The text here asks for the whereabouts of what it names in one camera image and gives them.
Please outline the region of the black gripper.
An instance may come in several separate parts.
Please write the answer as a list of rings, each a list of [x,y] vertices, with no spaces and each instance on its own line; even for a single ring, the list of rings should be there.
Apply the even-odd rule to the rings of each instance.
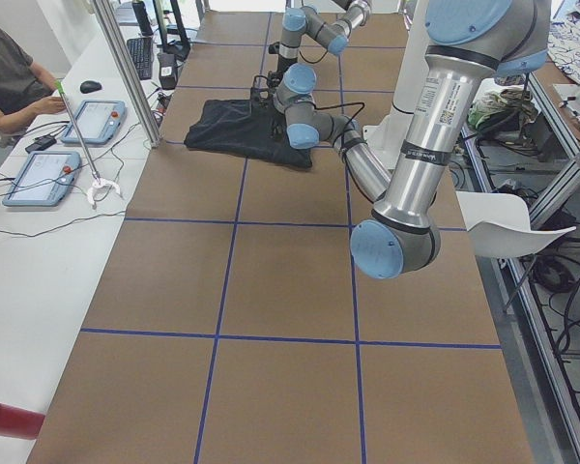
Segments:
[[[270,138],[272,140],[284,140],[287,137],[286,118],[283,112],[279,112],[276,108],[269,111],[270,124]]]
[[[283,77],[286,71],[293,65],[292,58],[286,58],[282,55],[277,56],[277,67],[275,71],[275,75],[277,77]]]

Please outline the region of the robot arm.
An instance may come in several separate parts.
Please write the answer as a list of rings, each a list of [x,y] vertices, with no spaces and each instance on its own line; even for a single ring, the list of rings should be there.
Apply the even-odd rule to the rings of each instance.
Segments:
[[[277,67],[274,76],[281,79],[298,62],[303,36],[320,44],[327,53],[339,56],[348,45],[352,32],[369,20],[370,1],[335,1],[344,10],[340,19],[328,23],[315,7],[287,7],[281,21],[281,36],[277,43]]]
[[[428,211],[480,84],[486,78],[539,69],[547,56],[551,5],[547,1],[422,1],[411,28],[426,36],[427,72],[393,169],[386,168],[355,121],[318,110],[313,69],[298,60],[303,37],[330,54],[346,48],[369,19],[367,1],[345,1],[343,15],[326,22],[310,7],[282,18],[274,105],[291,147],[329,142],[358,188],[372,201],[369,219],[351,234],[356,265],[374,278],[394,278],[428,266],[440,233]]]

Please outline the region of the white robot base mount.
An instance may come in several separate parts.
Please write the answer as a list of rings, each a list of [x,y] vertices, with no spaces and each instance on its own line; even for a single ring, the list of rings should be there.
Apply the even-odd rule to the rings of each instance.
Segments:
[[[372,151],[398,152],[412,119],[412,114],[394,111],[378,125],[364,126],[363,138]]]

